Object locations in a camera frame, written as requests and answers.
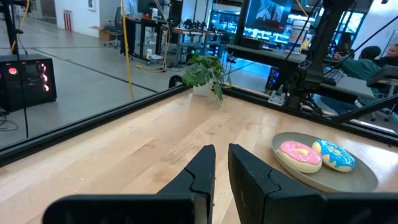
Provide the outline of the grey round plate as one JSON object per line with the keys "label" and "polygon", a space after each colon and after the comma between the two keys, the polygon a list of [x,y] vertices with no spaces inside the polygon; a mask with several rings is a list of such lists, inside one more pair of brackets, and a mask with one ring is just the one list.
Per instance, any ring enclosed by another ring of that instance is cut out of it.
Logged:
{"label": "grey round plate", "polygon": [[311,145],[317,138],[302,133],[279,133],[272,138],[272,152],[278,163],[293,177],[314,189],[324,192],[372,192],[377,189],[377,175],[358,157],[356,166],[350,172],[343,173],[326,165],[314,174],[304,174],[282,160],[278,155],[279,146],[285,141],[298,141]]}

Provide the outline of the wall screen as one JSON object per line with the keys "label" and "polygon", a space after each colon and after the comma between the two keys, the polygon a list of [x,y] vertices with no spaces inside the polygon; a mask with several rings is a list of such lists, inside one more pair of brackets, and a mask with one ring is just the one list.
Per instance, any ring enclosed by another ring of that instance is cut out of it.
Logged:
{"label": "wall screen", "polygon": [[249,0],[245,27],[283,33],[293,0]]}

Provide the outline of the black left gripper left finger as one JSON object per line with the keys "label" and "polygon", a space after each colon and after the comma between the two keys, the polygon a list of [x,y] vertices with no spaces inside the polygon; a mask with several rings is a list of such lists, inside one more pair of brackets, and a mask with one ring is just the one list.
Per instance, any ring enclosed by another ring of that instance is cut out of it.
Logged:
{"label": "black left gripper left finger", "polygon": [[211,224],[215,147],[203,146],[156,194],[69,195],[50,204],[42,224]]}

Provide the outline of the large pink donut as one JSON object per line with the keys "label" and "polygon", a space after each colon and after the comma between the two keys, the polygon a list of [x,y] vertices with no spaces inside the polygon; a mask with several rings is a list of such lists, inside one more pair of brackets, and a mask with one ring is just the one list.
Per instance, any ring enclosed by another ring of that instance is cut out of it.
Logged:
{"label": "large pink donut", "polygon": [[284,141],[277,153],[285,163],[301,173],[316,173],[323,163],[316,150],[297,141]]}

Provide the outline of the green potted plant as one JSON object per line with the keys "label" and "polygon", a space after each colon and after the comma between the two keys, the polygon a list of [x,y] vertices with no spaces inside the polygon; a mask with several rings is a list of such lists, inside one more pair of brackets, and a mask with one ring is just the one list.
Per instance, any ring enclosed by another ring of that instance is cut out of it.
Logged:
{"label": "green potted plant", "polygon": [[203,87],[214,94],[217,102],[223,102],[223,90],[232,87],[232,81],[221,64],[221,59],[212,55],[194,55],[182,76],[182,83],[195,88]]}

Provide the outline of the grey desk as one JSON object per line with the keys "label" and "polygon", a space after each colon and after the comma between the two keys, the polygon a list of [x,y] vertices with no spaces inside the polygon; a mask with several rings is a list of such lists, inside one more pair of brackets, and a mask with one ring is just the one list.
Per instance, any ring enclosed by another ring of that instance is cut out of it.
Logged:
{"label": "grey desk", "polygon": [[[234,44],[227,44],[226,48],[230,54],[233,54],[237,58],[259,62],[277,68],[283,66],[285,58],[288,55],[288,53],[283,50],[256,50]],[[374,98],[370,87],[366,86],[366,81],[351,77],[343,77],[335,86],[321,83],[316,90],[313,90],[313,93],[345,102],[352,102],[359,96],[368,99]]]}

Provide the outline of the large blue donut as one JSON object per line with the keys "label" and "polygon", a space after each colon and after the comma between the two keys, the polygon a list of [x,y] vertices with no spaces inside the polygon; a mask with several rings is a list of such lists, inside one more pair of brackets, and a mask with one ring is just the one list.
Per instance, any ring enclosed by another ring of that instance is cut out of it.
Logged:
{"label": "large blue donut", "polygon": [[356,167],[355,158],[341,146],[324,139],[313,142],[312,148],[316,150],[323,163],[329,168],[339,172],[351,172]]}

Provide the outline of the black table frame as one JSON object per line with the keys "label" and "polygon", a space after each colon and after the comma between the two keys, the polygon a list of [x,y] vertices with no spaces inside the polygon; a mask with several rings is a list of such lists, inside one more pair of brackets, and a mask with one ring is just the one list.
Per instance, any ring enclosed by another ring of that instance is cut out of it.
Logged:
{"label": "black table frame", "polygon": [[[115,109],[90,116],[89,118],[79,120],[61,128],[54,129],[41,135],[34,136],[26,140],[19,141],[15,144],[11,144],[10,146],[1,148],[0,167],[6,166],[12,162],[18,161],[19,159],[23,159],[36,152],[42,151],[50,146],[54,146],[79,134],[83,134],[101,125],[114,121],[115,119],[122,118],[123,116],[146,108],[159,101],[166,100],[167,98],[190,89],[185,85],[177,85],[179,81],[179,78],[171,78],[168,90],[156,93],[152,96],[148,96],[137,101],[133,101],[132,103],[127,103]],[[353,122],[353,120],[356,118],[360,118],[371,112],[398,103],[398,94],[387,97],[373,105],[365,106],[364,108],[358,109],[343,116],[321,117],[315,115],[315,113],[311,113],[309,109],[297,111],[284,106],[273,105],[267,101],[266,96],[262,96],[253,91],[244,90],[238,87],[228,88],[227,90],[224,90],[223,93],[227,96],[248,101],[250,103],[270,108],[272,110],[296,116],[298,118],[303,118],[331,128],[346,131],[361,137],[367,137],[383,144],[398,147],[398,134],[393,134],[391,132],[382,131],[376,128],[367,128],[363,124],[356,124]]]}

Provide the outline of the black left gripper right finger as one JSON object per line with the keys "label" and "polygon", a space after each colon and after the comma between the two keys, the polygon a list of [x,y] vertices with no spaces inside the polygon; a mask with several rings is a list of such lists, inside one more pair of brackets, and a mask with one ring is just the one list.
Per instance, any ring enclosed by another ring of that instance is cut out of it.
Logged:
{"label": "black left gripper right finger", "polygon": [[317,192],[239,144],[228,169],[241,224],[398,224],[398,194]]}

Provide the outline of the person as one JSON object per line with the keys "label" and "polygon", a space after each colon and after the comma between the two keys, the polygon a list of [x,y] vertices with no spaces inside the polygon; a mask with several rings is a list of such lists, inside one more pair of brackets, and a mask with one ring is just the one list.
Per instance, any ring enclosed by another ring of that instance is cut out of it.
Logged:
{"label": "person", "polygon": [[383,67],[385,65],[398,66],[398,44],[392,45],[387,55],[379,59],[378,66]]}
{"label": "person", "polygon": [[[347,60],[341,64],[340,68],[348,77],[367,81],[381,69],[381,67],[378,66],[379,60],[374,61],[374,58],[380,53],[381,50],[378,46],[372,46],[364,48],[357,60],[349,58],[347,55],[342,56],[338,59],[339,61],[345,58],[347,58]],[[348,111],[358,109],[357,104],[345,103],[323,96],[320,99],[327,107],[338,114],[345,114]]]}
{"label": "person", "polygon": [[123,0],[124,10],[121,15],[126,16],[126,37],[128,44],[128,55],[133,56],[135,51],[136,41],[136,23],[135,19],[139,18],[137,0]]}
{"label": "person", "polygon": [[336,46],[333,54],[333,59],[338,60],[342,56],[349,55],[351,53],[352,39],[349,32],[344,32]]}

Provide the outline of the black computer case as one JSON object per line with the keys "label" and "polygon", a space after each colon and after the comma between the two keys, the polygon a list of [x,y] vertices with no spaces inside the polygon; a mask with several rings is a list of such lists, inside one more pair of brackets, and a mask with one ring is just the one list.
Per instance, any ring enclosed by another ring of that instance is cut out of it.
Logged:
{"label": "black computer case", "polygon": [[0,56],[0,108],[15,112],[57,99],[53,60],[41,54]]}

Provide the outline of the office chair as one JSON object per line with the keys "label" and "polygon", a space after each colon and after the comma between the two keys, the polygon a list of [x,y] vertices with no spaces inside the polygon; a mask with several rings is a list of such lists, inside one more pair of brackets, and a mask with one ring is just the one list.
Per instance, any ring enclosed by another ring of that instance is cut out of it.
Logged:
{"label": "office chair", "polygon": [[119,37],[123,34],[122,22],[121,22],[121,8],[116,9],[114,20],[109,20],[110,25],[105,25],[104,29],[115,37],[114,40],[109,40],[108,44],[114,44],[116,49],[119,44]]}

